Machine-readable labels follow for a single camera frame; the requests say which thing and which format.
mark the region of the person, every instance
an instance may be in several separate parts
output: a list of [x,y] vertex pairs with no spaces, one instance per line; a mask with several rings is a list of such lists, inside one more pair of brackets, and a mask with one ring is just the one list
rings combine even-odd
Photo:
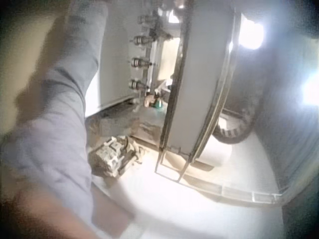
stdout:
[[84,112],[107,11],[106,0],[71,2],[61,54],[41,82],[43,111],[1,146],[1,227],[18,238],[96,238]]

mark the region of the bright light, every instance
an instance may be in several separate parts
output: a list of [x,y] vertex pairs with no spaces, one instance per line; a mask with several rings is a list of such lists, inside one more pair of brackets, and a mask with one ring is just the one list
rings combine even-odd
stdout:
[[170,86],[171,84],[173,84],[173,79],[172,78],[167,79],[165,82],[165,85]]
[[319,106],[319,74],[309,78],[303,88],[304,103]]
[[179,23],[177,16],[174,15],[174,10],[172,10],[168,16],[168,21],[170,23]]
[[234,47],[234,43],[231,41],[229,43],[229,47],[228,47],[229,52],[231,52],[233,50],[233,47]]
[[241,14],[239,44],[248,49],[258,49],[264,40],[264,27]]

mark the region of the metal frame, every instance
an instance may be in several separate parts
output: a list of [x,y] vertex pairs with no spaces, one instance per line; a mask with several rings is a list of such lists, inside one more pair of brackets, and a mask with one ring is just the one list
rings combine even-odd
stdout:
[[173,83],[171,86],[171,94],[169,95],[167,113],[166,113],[163,129],[161,132],[161,136],[160,136],[159,157],[156,163],[155,173],[157,172],[158,166],[160,162],[162,162],[164,158],[164,154],[166,152],[168,135],[171,128],[174,111],[176,108],[178,93],[181,86],[181,80],[183,77],[183,70],[184,70],[185,59],[187,55],[189,31],[190,31],[193,7],[194,7],[194,0],[187,0],[185,2],[185,12],[184,12],[183,22],[181,24],[180,41],[179,41],[176,65],[175,65],[175,70],[173,75]]
[[[179,93],[179,89],[180,89],[181,81],[182,81],[183,69],[184,69],[187,47],[188,47],[189,31],[190,31],[190,25],[191,25],[191,16],[193,12],[193,6],[194,6],[193,0],[189,0],[186,2],[185,20],[181,27],[180,45],[179,45],[178,54],[177,54],[172,90],[169,96],[167,114],[165,117],[162,134],[160,137],[159,156],[158,156],[158,161],[155,167],[155,173],[157,173],[159,164],[162,164],[163,158],[166,153],[168,135],[169,135],[171,122],[173,119],[174,110],[176,108],[178,93]],[[227,95],[230,89],[230,85],[231,85],[231,81],[232,81],[232,77],[233,77],[233,73],[234,73],[234,69],[236,65],[236,55],[237,55],[237,49],[239,44],[238,39],[239,39],[240,23],[241,23],[241,13],[237,12],[236,10],[233,10],[233,11],[234,11],[234,17],[233,17],[232,32],[226,44],[224,62],[222,66],[221,75],[217,82],[215,96],[211,102],[209,112],[207,113],[203,130],[197,139],[193,152],[190,154],[188,160],[185,162],[183,169],[180,171],[177,182],[179,182],[183,178],[183,175],[185,174],[188,166],[191,163],[193,163],[195,159],[202,153],[210,135],[212,134],[212,132],[214,131],[217,125],[218,117],[220,113],[222,112],[222,109],[227,99]],[[229,44],[231,42],[233,43],[233,49],[229,51]]]
[[[189,162],[194,162],[196,158],[198,158],[202,151],[204,150],[205,145],[208,142],[209,137],[215,130],[215,127],[218,123],[219,115],[221,114],[224,105],[226,103],[226,99],[229,93],[229,89],[231,86],[235,66],[236,66],[236,58],[239,44],[239,32],[240,32],[240,24],[241,24],[241,13],[236,12],[234,10],[234,19],[233,19],[233,27],[232,33],[230,35],[230,39],[226,44],[225,50],[225,58],[222,67],[222,71],[217,82],[217,87],[215,90],[214,98],[211,102],[208,114],[205,119],[205,123],[200,133],[197,142],[194,147],[194,151],[191,153],[189,157]],[[229,44],[233,43],[233,49],[229,51]]]

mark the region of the white panel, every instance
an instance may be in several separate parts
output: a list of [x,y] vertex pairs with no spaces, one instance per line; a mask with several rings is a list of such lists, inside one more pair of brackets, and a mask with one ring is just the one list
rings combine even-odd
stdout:
[[141,70],[131,69],[130,59],[142,56],[143,50],[129,41],[141,32],[137,24],[142,14],[142,0],[111,0],[104,33],[99,73],[86,94],[88,117],[133,95],[129,79],[139,78]]
[[196,1],[181,88],[168,147],[190,154],[203,128],[231,36],[233,11],[218,1]]

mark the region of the white floor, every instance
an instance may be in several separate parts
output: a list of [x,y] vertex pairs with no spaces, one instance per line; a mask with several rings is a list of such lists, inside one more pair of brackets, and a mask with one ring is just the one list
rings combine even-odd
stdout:
[[[232,185],[245,189],[271,191],[270,166],[251,135],[243,146],[234,146],[227,167],[210,174],[231,178]],[[121,238],[142,239],[276,239],[284,237],[281,208],[240,207],[213,201],[193,189],[154,173],[157,152],[150,150],[141,166],[134,166],[117,182],[95,183],[120,206],[135,215],[135,233]]]

